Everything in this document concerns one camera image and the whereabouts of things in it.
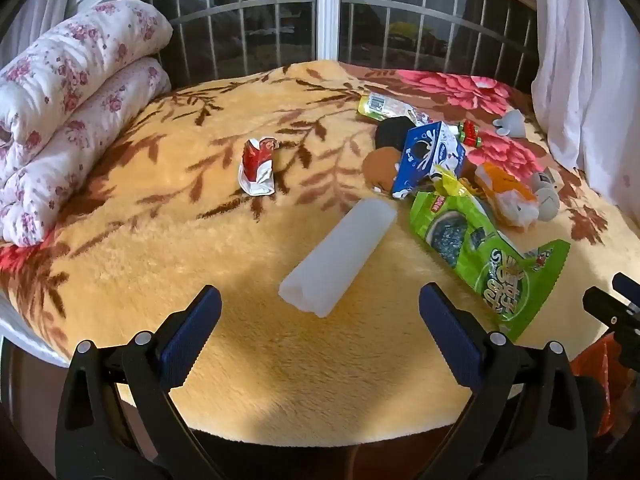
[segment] orange bag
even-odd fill
[[[598,339],[571,363],[574,375],[593,377],[604,388],[607,404],[598,436],[608,433],[613,427],[618,416],[618,402],[632,382],[629,368],[623,367],[618,361],[620,350],[613,334],[609,334]]]

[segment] juice pouch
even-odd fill
[[[520,254],[466,194],[418,193],[410,224],[484,299],[495,312],[499,329],[512,341],[551,293],[570,246],[554,240]]]
[[[416,126],[429,123],[429,116],[411,105],[381,94],[365,94],[360,98],[358,111],[364,116],[377,121],[384,121],[389,117],[409,117]]]
[[[400,199],[406,197],[421,180],[437,173],[438,167],[460,174],[464,158],[465,149],[445,123],[412,128],[406,134],[391,195]]]

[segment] sheer curtain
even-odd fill
[[[65,19],[68,0],[27,0],[0,43],[0,68]]]
[[[619,0],[537,0],[531,86],[552,155],[640,220],[640,33]]]

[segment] folded quilt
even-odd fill
[[[49,142],[53,132],[130,63],[170,40],[153,6],[117,0],[60,23],[0,72],[0,186]]]
[[[170,88],[166,72],[148,57],[108,79],[0,190],[4,240],[18,246],[44,240],[60,207],[104,150],[149,101]]]

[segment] black plush toy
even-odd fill
[[[406,116],[389,117],[378,125],[376,130],[376,149],[391,146],[402,153],[406,133],[415,128],[414,122]]]

